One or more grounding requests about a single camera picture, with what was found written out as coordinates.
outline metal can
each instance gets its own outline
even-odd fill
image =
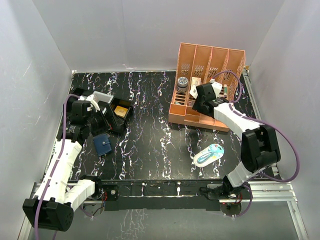
[[[176,90],[180,93],[185,93],[188,89],[188,78],[181,76],[178,78],[177,84],[176,84]]]

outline wooden organizer box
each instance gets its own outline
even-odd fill
[[[201,78],[201,84],[205,84],[214,75],[224,70],[230,70],[240,78],[245,62],[244,50],[181,43],[169,109],[169,122],[224,132],[229,131],[229,128],[222,122],[192,110],[195,99],[189,94],[191,80],[192,77]],[[178,92],[176,89],[180,77],[186,77],[189,80],[187,92]],[[227,85],[227,99],[232,100],[238,86],[237,79],[230,73],[222,73],[215,81],[221,83],[222,87]]]

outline white wall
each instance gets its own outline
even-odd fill
[[[320,236],[320,2],[286,0],[250,67],[262,118],[295,143],[301,170],[292,182],[311,240]],[[280,173],[292,176],[295,160],[281,141]]]
[[[49,159],[71,71],[31,0],[0,5],[0,239],[11,240]]]
[[[180,42],[252,63],[283,0],[33,0],[71,70],[173,70]]]

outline yellow sticky note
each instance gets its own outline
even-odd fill
[[[127,113],[128,109],[122,106],[116,106],[114,113],[116,115],[118,115],[119,117],[124,118],[126,113]]]

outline black marble surface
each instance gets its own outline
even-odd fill
[[[175,71],[75,74],[70,90],[83,88],[128,99],[134,114],[121,136],[108,134],[113,152],[107,156],[97,156],[91,136],[85,141],[70,180],[83,174],[103,180],[222,179],[231,172],[240,161],[241,149],[233,132],[168,122],[175,76]],[[243,95],[235,107],[255,117],[243,77],[241,81]],[[223,157],[196,167],[193,156],[213,143],[224,148]]]

